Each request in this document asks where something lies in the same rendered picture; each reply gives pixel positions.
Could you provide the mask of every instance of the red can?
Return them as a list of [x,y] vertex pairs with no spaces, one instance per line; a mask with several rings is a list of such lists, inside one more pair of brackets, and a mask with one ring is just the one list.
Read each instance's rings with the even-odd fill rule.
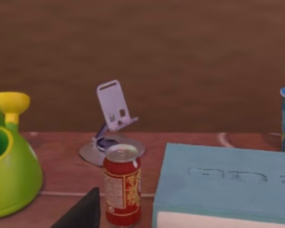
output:
[[141,219],[141,161],[134,146],[118,144],[105,151],[105,215],[113,226],[131,227]]

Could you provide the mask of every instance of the round metal base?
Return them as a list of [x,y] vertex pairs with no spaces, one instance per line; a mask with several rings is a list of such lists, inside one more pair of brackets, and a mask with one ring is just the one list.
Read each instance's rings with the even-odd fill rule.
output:
[[[128,144],[136,147],[138,150],[138,154],[141,157],[145,152],[145,146],[133,139],[122,137],[121,135],[109,135],[105,136],[105,139],[112,139],[116,140],[119,144]],[[86,160],[87,162],[102,167],[104,159],[105,159],[105,153],[98,150],[97,146],[94,145],[92,142],[84,145],[79,150],[80,156]]]

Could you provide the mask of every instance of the yellow spout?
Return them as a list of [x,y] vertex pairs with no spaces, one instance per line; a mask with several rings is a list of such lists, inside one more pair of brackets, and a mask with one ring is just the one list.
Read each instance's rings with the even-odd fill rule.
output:
[[5,123],[19,124],[19,115],[22,114],[30,103],[30,97],[19,92],[1,92],[0,110],[5,114]]

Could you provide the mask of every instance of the wooden table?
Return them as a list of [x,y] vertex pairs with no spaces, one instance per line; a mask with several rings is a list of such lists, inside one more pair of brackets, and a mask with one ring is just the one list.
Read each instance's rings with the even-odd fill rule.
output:
[[[88,143],[94,133],[23,133],[34,148],[44,172],[42,191],[51,194],[82,193],[93,187],[103,192],[102,169],[83,161],[79,148]],[[238,148],[280,151],[280,137],[270,134],[230,133],[126,133],[146,145],[142,157],[142,193],[154,194],[160,174],[165,144],[226,146],[229,142]],[[66,213],[79,196],[53,196],[40,194],[20,212],[0,219],[0,228],[49,228]],[[142,199],[140,228],[150,228],[153,198]],[[104,199],[101,199],[101,228],[109,228],[105,219]]]

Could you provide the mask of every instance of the box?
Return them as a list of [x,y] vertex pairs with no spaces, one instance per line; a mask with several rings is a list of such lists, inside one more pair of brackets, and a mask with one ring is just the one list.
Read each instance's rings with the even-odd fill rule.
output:
[[285,228],[285,153],[168,143],[152,228]]

